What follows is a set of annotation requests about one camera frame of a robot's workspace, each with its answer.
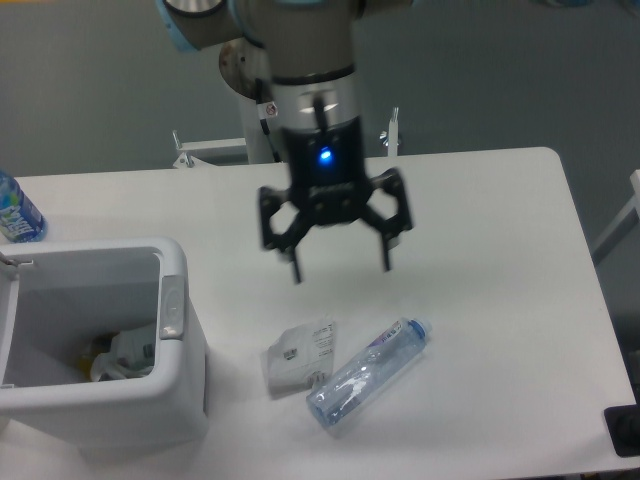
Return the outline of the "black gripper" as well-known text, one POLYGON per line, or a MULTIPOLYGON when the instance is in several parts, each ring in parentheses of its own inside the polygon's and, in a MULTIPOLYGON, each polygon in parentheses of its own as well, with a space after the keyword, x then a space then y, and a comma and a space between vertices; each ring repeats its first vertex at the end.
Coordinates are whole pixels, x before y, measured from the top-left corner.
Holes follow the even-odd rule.
POLYGON ((391 168, 369 180, 361 133, 358 117, 325 131, 283 130, 291 177, 289 191, 260 187, 257 206, 262 247, 278 252, 291 264, 296 284, 303 280, 296 249, 313 225, 361 219, 379 234, 385 272, 392 269, 390 250, 403 232, 414 227, 400 171, 391 168), (373 190, 382 190, 395 199, 394 215, 385 219, 368 205, 373 190), (271 219, 289 199, 299 212, 284 233, 275 233, 271 219))

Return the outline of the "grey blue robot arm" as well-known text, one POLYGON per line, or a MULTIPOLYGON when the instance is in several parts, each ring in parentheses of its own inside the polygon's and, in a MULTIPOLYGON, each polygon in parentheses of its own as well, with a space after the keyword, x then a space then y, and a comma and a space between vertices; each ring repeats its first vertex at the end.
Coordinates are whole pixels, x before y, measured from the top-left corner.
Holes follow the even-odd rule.
POLYGON ((389 251, 413 221, 398 169, 365 170, 352 25, 408 1, 159 1, 174 45, 200 51, 240 40, 263 56, 253 74, 259 103, 272 99, 290 185, 258 191, 262 245, 298 263, 296 248, 315 226, 361 220, 389 251))

